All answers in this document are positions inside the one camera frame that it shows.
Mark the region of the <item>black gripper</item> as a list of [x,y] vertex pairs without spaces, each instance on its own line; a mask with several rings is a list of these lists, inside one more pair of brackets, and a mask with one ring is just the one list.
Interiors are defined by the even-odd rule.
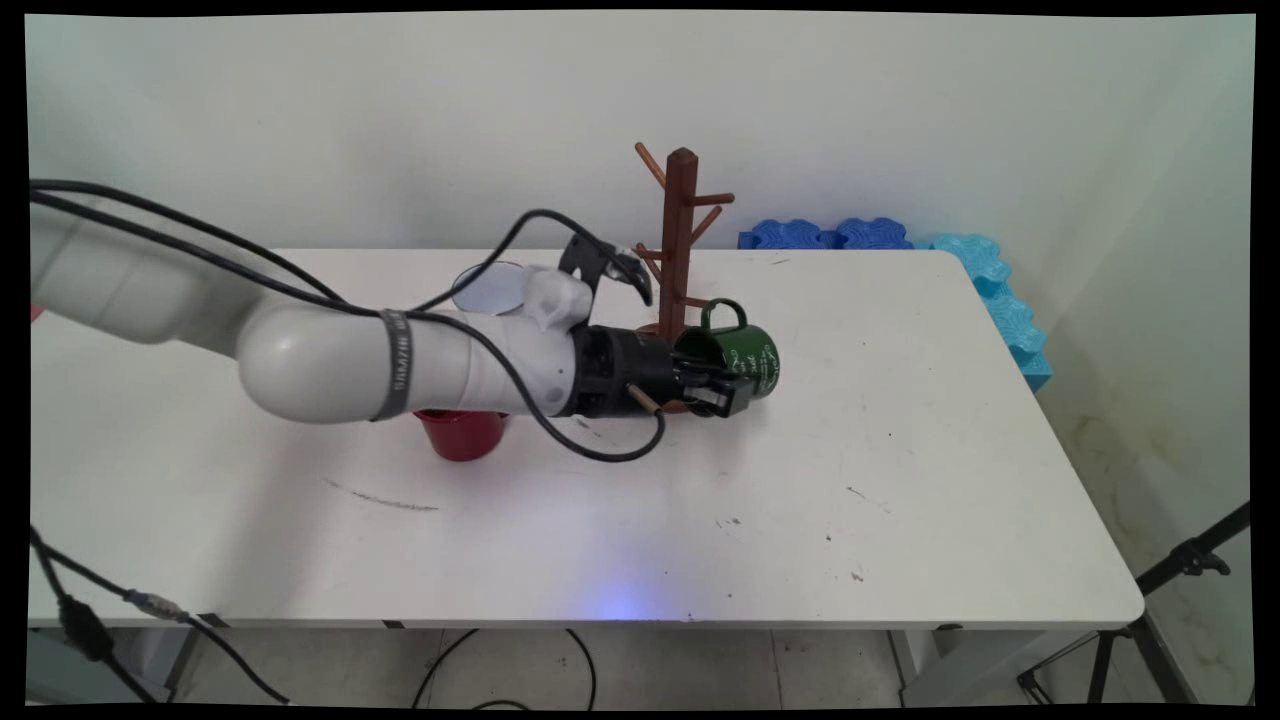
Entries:
[[682,382],[703,382],[687,388],[678,378],[678,359],[655,334],[605,325],[575,328],[575,414],[585,418],[641,416],[646,407],[628,391],[636,386],[666,413],[728,418],[745,411],[754,382],[732,372],[718,359],[682,356]]

